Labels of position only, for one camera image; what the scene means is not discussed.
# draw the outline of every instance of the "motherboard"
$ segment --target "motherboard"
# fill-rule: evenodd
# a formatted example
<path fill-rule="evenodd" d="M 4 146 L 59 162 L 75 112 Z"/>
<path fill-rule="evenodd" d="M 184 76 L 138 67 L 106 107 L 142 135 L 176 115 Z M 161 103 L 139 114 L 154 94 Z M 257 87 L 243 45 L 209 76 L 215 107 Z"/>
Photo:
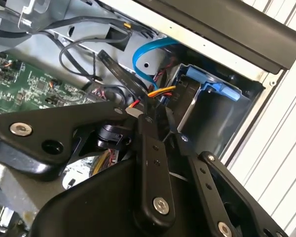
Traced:
<path fill-rule="evenodd" d="M 0 114 L 97 102 L 76 86 L 0 54 Z"/>

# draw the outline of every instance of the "screw head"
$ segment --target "screw head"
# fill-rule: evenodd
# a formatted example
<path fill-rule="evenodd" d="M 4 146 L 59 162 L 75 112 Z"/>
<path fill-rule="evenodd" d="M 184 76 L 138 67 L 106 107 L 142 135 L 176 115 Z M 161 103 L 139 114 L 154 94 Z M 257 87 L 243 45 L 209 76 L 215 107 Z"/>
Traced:
<path fill-rule="evenodd" d="M 181 138 L 183 141 L 188 142 L 188 138 L 186 136 L 182 135 Z"/>
<path fill-rule="evenodd" d="M 123 111 L 121 109 L 119 109 L 119 108 L 115 108 L 114 111 L 117 112 L 120 115 L 123 114 Z"/>
<path fill-rule="evenodd" d="M 26 123 L 16 122 L 10 126 L 10 132 L 16 136 L 26 137 L 31 135 L 33 129 Z"/>
<path fill-rule="evenodd" d="M 228 225 L 224 222 L 219 222 L 218 223 L 218 229 L 222 233 L 224 237 L 232 237 L 232 233 Z"/>
<path fill-rule="evenodd" d="M 210 159 L 211 161 L 215 161 L 215 157 L 214 157 L 213 155 L 209 154 L 207 157 L 208 157 L 208 159 Z"/>
<path fill-rule="evenodd" d="M 145 119 L 146 119 L 147 122 L 152 123 L 152 119 L 150 117 L 146 117 Z"/>
<path fill-rule="evenodd" d="M 169 213 L 169 204 L 162 197 L 156 197 L 153 200 L 153 207 L 162 215 L 167 215 Z"/>

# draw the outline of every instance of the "orange wire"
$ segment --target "orange wire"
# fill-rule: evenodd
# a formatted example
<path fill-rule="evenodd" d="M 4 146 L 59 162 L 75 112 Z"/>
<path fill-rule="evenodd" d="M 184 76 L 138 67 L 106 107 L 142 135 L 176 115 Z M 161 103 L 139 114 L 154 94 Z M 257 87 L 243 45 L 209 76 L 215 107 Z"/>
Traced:
<path fill-rule="evenodd" d="M 4 67 L 6 68 L 6 67 L 8 67 L 8 66 L 12 65 L 12 63 L 13 63 L 13 62 L 11 62 L 11 63 L 8 63 L 7 65 L 4 65 Z"/>

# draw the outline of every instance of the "black plastic frame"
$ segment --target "black plastic frame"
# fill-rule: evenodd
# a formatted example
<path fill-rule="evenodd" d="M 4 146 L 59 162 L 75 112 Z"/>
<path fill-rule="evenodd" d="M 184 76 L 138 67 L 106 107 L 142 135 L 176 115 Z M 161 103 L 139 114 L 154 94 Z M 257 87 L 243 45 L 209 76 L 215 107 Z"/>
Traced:
<path fill-rule="evenodd" d="M 296 31 L 240 0 L 134 1 L 273 74 L 296 60 Z"/>

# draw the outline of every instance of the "yellow wire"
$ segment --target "yellow wire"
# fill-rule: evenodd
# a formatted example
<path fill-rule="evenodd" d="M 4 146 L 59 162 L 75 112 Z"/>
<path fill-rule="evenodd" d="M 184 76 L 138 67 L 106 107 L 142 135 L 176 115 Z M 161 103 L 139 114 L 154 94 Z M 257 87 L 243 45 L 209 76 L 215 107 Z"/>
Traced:
<path fill-rule="evenodd" d="M 148 96 L 149 96 L 149 97 L 152 97 L 152 96 L 154 96 L 155 94 L 159 94 L 159 93 L 161 93 L 161 92 L 165 92 L 165 91 L 168 91 L 168 90 L 174 90 L 175 88 L 176 88 L 175 85 L 173 85 L 173 86 L 169 86 L 169 87 L 165 87 L 165 88 L 161 88 L 161 89 L 158 89 L 158 90 L 155 90 L 155 91 L 149 93 Z"/>
<path fill-rule="evenodd" d="M 175 88 L 176 88 L 175 85 L 173 85 L 173 86 L 169 86 L 169 87 L 165 87 L 165 88 L 161 88 L 161 89 L 158 89 L 158 90 L 155 90 L 155 91 L 149 93 L 148 96 L 149 96 L 149 97 L 154 97 L 154 96 L 157 95 L 157 94 L 160 94 L 160 93 L 162 93 L 162 92 L 171 91 L 171 90 L 174 90 Z M 134 104 L 135 104 L 135 102 L 133 102 L 132 104 L 130 104 L 130 106 L 128 106 L 128 107 L 129 107 L 129 108 L 132 108 L 132 107 L 134 107 Z"/>
<path fill-rule="evenodd" d="M 95 174 L 97 174 L 97 173 L 99 172 L 99 170 L 101 169 L 101 167 L 102 167 L 102 165 L 103 165 L 103 163 L 104 163 L 104 161 L 105 161 L 105 158 L 108 156 L 108 154 L 110 154 L 110 151 L 109 151 L 109 150 L 105 151 L 105 152 L 101 155 L 101 157 L 98 158 L 99 161 L 98 161 L 97 165 L 95 166 L 92 175 L 95 175 Z"/>

